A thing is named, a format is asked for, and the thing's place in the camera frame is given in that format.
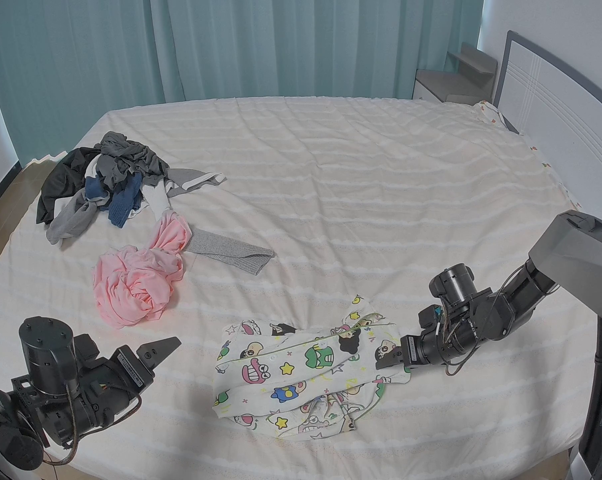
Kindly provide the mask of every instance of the yellow star print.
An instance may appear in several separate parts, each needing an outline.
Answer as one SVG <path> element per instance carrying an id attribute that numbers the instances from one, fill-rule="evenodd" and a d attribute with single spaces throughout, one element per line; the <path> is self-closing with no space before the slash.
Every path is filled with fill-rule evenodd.
<path id="1" fill-rule="evenodd" d="M 281 368 L 281 373 L 283 375 L 292 375 L 292 371 L 295 369 L 295 367 L 287 361 L 283 364 L 283 366 L 279 366 L 279 368 Z"/>
<path id="2" fill-rule="evenodd" d="M 274 425 L 276 425 L 279 430 L 281 430 L 281 428 L 288 428 L 288 420 L 285 418 L 277 418 L 277 421 L 274 423 Z"/>

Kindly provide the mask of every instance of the teal curtain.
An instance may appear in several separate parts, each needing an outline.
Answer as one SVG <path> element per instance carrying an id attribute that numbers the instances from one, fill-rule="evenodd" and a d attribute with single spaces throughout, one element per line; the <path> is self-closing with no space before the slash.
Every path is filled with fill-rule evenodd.
<path id="1" fill-rule="evenodd" d="M 0 105 L 22 162 L 105 112 L 264 95 L 410 98 L 476 45 L 483 0 L 0 0 Z"/>

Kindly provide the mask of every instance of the pink garment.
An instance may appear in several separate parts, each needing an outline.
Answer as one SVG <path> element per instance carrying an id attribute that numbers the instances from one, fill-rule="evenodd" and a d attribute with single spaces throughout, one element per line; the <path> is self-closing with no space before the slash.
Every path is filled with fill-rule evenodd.
<path id="1" fill-rule="evenodd" d="M 126 245 L 99 256 L 92 287 L 105 322 L 116 329 L 139 320 L 158 320 L 172 295 L 172 283 L 183 278 L 179 254 L 192 237 L 190 226 L 166 210 L 145 249 Z"/>

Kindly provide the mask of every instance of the bed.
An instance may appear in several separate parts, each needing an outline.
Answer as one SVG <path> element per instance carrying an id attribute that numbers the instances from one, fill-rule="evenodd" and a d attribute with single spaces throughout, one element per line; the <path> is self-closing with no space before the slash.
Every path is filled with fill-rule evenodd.
<path id="1" fill-rule="evenodd" d="M 515 88 L 505 71 L 499 94 L 513 126 L 521 105 L 508 103 Z M 125 480 L 509 479 L 577 441 L 596 318 L 564 290 L 506 340 L 482 346 L 456 377 L 430 367 L 390 385 L 354 432 L 275 440 L 211 408 L 221 329 L 232 322 L 325 327 L 359 295 L 417 333 L 418 311 L 434 302 L 428 283 L 443 268 L 465 262 L 477 288 L 496 290 L 553 217 L 573 207 L 530 137 L 492 123 L 480 105 L 327 97 L 123 109 L 80 145 L 109 130 L 172 167 L 224 172 L 219 187 L 175 197 L 173 208 L 276 256 L 254 277 L 184 253 L 185 277 L 162 318 L 113 330 L 95 309 L 91 268 L 111 247 L 145 244 L 152 212 L 122 230 L 101 214 L 56 248 L 30 206 L 0 258 L 0 388 L 25 371 L 17 329 L 28 316 L 88 332 L 106 356 L 122 344 L 183 342 L 156 370 L 139 414 L 83 440 L 75 468 Z"/>

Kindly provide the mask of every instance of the cartoon print pajama shirt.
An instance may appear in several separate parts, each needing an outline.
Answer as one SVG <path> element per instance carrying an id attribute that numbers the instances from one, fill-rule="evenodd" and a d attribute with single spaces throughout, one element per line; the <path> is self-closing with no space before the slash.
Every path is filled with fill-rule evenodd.
<path id="1" fill-rule="evenodd" d="M 408 382 L 410 370 L 375 368 L 400 345 L 397 325 L 382 322 L 359 295 L 347 311 L 333 329 L 255 320 L 227 327 L 213 377 L 217 416 L 290 440 L 354 430 L 386 384 Z"/>

